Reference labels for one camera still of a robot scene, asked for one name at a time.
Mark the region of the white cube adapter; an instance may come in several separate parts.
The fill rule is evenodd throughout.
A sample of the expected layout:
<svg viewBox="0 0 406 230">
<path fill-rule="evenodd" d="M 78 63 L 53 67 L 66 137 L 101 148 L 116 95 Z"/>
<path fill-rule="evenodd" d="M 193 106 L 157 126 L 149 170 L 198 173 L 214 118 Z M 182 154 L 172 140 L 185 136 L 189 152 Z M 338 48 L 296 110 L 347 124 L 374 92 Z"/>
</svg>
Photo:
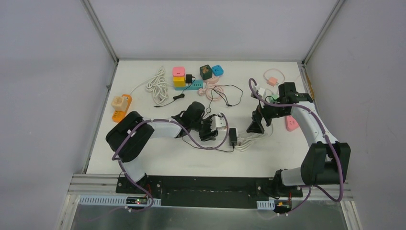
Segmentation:
<svg viewBox="0 0 406 230">
<path fill-rule="evenodd" d="M 224 117 L 219 117 L 217 115 L 214 116 L 212 118 L 211 129 L 212 129 L 212 131 L 227 129 L 227 124 L 226 124 L 225 118 Z"/>
</svg>

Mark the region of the black power adapter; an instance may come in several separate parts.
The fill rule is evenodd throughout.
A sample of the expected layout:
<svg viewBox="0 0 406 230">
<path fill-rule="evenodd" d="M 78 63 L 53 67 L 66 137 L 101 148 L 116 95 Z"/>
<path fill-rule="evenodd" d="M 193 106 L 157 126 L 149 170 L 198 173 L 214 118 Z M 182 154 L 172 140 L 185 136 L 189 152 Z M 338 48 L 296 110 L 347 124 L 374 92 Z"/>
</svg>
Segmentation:
<svg viewBox="0 0 406 230">
<path fill-rule="evenodd" d="M 237 145 L 237 129 L 236 128 L 230 128 L 228 132 L 228 138 L 229 138 L 229 145 L 234 148 Z"/>
</svg>

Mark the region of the green charger plug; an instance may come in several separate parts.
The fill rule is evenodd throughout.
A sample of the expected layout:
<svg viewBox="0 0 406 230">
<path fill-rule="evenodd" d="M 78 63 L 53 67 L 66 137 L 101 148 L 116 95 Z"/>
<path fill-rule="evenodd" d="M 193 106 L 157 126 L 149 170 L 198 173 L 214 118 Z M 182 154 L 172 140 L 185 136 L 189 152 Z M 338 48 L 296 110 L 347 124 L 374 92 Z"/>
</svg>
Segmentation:
<svg viewBox="0 0 406 230">
<path fill-rule="evenodd" d="M 279 98 L 279 96 L 277 94 L 272 94 L 270 96 L 267 96 L 269 103 L 273 103 L 273 104 L 276 104 L 278 102 L 278 98 Z"/>
</svg>

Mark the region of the pink triangular power strip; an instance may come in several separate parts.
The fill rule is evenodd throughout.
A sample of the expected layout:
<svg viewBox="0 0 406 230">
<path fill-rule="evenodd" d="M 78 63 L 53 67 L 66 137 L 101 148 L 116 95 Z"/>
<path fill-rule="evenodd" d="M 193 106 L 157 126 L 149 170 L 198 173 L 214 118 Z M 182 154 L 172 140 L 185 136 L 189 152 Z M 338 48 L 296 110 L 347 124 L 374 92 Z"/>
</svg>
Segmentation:
<svg viewBox="0 0 406 230">
<path fill-rule="evenodd" d="M 291 115 L 285 117 L 285 126 L 289 132 L 292 132 L 300 127 L 297 121 Z"/>
</svg>

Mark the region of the pink charger plug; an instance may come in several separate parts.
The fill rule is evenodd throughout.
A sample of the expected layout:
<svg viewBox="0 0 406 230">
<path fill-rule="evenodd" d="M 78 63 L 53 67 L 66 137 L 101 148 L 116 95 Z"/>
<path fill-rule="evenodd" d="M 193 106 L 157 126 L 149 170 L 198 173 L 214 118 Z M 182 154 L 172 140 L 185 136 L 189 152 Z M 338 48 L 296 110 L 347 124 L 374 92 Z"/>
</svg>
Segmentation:
<svg viewBox="0 0 406 230">
<path fill-rule="evenodd" d="M 279 84 L 279 82 L 278 82 L 277 78 L 269 77 L 269 79 L 267 80 L 267 84 L 272 86 L 272 87 L 275 87 L 275 86 L 277 86 Z"/>
</svg>

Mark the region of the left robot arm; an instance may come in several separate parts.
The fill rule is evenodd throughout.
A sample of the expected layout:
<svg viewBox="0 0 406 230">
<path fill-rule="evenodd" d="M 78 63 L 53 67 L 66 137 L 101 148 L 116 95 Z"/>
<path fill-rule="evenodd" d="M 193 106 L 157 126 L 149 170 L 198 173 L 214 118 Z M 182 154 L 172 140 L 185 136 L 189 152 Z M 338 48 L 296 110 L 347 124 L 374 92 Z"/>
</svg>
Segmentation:
<svg viewBox="0 0 406 230">
<path fill-rule="evenodd" d="M 106 135 L 106 142 L 114 152 L 112 160 L 118 161 L 128 188 L 135 194 L 145 190 L 146 171 L 138 156 L 152 138 L 181 138 L 196 131 L 201 141 L 215 140 L 219 128 L 229 130 L 223 113 L 205 116 L 205 107 L 191 103 L 186 110 L 168 119 L 144 119 L 137 111 L 126 115 Z"/>
</svg>

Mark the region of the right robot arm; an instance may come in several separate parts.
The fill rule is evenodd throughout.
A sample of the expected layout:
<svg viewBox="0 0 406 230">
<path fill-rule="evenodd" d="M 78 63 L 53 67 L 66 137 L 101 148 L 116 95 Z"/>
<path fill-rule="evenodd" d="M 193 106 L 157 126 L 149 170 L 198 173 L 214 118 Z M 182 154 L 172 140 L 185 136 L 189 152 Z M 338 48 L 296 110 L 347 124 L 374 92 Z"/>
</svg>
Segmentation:
<svg viewBox="0 0 406 230">
<path fill-rule="evenodd" d="M 297 168 L 281 169 L 275 174 L 272 191 L 284 196 L 291 186 L 314 186 L 331 200 L 341 201 L 344 195 L 351 149 L 348 143 L 340 142 L 326 128 L 318 115 L 311 96 L 299 93 L 295 83 L 286 82 L 279 86 L 279 97 L 269 102 L 259 94 L 260 87 L 255 79 L 248 80 L 251 96 L 259 100 L 252 113 L 252 124 L 261 125 L 265 120 L 270 125 L 274 118 L 292 116 L 305 136 L 309 150 Z"/>
</svg>

